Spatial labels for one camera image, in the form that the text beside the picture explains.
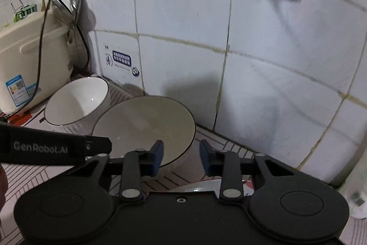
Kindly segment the person left hand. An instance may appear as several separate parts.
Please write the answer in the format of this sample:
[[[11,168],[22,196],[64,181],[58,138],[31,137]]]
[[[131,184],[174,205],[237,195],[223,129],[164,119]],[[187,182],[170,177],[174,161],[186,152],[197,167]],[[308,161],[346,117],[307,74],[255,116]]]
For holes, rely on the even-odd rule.
[[[8,190],[8,178],[3,167],[0,167],[0,207],[3,208],[6,202],[6,192]]]

